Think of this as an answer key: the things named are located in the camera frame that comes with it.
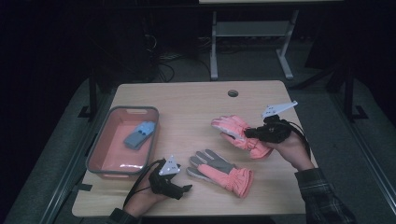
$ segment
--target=gray carpet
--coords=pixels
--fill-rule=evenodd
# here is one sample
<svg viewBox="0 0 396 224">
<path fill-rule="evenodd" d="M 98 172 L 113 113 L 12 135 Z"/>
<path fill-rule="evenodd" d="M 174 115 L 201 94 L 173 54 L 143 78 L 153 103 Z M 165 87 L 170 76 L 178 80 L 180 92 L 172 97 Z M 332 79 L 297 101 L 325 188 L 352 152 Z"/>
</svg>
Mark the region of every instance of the gray carpet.
<svg viewBox="0 0 396 224">
<path fill-rule="evenodd" d="M 219 81 L 277 79 L 291 86 L 318 72 L 316 69 L 304 68 L 310 43 L 292 42 L 287 57 L 295 78 L 286 80 L 276 59 L 277 44 L 275 41 L 261 46 L 249 45 L 233 54 L 219 54 Z M 176 72 L 172 82 L 209 81 L 210 75 L 204 65 L 205 63 L 209 66 L 208 53 L 202 53 L 199 59 L 200 61 L 180 59 L 168 63 Z M 170 76 L 167 67 L 161 69 Z M 337 195 L 352 210 L 359 223 L 396 223 L 396 216 L 375 181 L 350 126 L 360 130 L 393 186 L 396 185 L 396 176 L 393 173 L 396 170 L 395 128 L 375 104 L 368 89 L 359 81 L 355 81 L 354 103 L 362 106 L 369 119 L 356 120 L 354 124 L 347 122 L 336 103 L 337 100 L 342 100 L 343 93 L 327 93 L 324 89 L 327 80 L 325 77 L 304 90 L 290 91 L 290 98 L 299 102 L 296 111 L 318 166 L 334 184 Z M 71 189 L 85 172 L 86 149 L 109 109 L 114 92 L 99 95 L 99 113 L 95 120 L 88 122 L 88 119 L 78 118 L 81 108 L 89 104 L 88 82 L 81 84 L 10 211 L 6 223 L 40 223 L 42 219 L 49 220 L 48 217 L 56 217 L 54 223 L 104 222 L 104 217 L 80 218 L 71 213 L 77 195 Z M 72 173 L 69 174 L 68 181 L 60 184 L 70 162 L 74 162 L 75 168 L 69 169 Z M 54 207 L 54 213 L 46 212 L 48 205 L 54 204 L 52 199 L 56 198 L 61 200 Z M 305 223 L 303 215 L 274 216 L 272 219 L 278 224 Z M 260 219 L 242 217 L 233 221 L 261 223 Z M 143 219 L 143 223 L 153 221 Z"/>
</svg>

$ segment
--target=metal leg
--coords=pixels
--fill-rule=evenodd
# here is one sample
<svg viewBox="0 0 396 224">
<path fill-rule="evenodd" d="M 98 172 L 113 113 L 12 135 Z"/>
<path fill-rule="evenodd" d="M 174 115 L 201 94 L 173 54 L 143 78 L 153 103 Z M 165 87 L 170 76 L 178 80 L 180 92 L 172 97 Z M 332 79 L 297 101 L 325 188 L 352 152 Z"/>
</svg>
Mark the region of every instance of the metal leg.
<svg viewBox="0 0 396 224">
<path fill-rule="evenodd" d="M 293 30 L 294 30 L 294 26 L 295 23 L 297 21 L 297 16 L 298 16 L 299 10 L 294 10 L 293 11 L 293 15 L 291 16 L 290 22 L 289 22 L 289 26 L 288 26 L 288 30 L 286 32 L 285 35 L 285 42 L 282 46 L 281 49 L 277 49 L 276 50 L 276 55 L 277 58 L 279 59 L 280 65 L 282 66 L 283 69 L 283 73 L 285 74 L 285 77 L 287 79 L 293 79 L 293 74 L 290 70 L 288 61 L 286 60 L 286 51 L 288 49 L 289 46 L 289 42 L 291 39 L 291 35 L 293 34 Z"/>
<path fill-rule="evenodd" d="M 216 23 L 216 11 L 214 11 L 212 23 L 212 50 L 210 52 L 210 80 L 212 81 L 216 81 L 219 78 L 218 60 L 216 58 Z"/>
</svg>

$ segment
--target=dark background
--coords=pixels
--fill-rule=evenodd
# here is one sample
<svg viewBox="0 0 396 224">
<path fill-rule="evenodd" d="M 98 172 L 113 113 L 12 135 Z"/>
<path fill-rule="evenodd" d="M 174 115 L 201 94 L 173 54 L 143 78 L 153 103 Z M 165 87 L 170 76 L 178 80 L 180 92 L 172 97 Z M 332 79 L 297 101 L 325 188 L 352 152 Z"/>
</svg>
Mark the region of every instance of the dark background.
<svg viewBox="0 0 396 224">
<path fill-rule="evenodd" d="M 343 55 L 353 59 L 355 77 L 369 87 L 393 124 L 394 8 L 385 0 L 346 1 L 324 21 L 309 20 L 305 13 L 314 12 L 302 11 L 293 36 L 318 38 L 307 66 L 326 68 Z M 143 33 L 157 35 L 165 45 L 209 36 L 200 24 L 210 22 L 210 13 L 179 17 L 159 13 L 152 28 L 134 13 L 105 12 L 96 1 L 0 3 L 1 219 L 83 80 L 94 73 L 102 91 L 122 82 L 150 82 L 157 75 L 156 55 L 147 53 Z"/>
</svg>

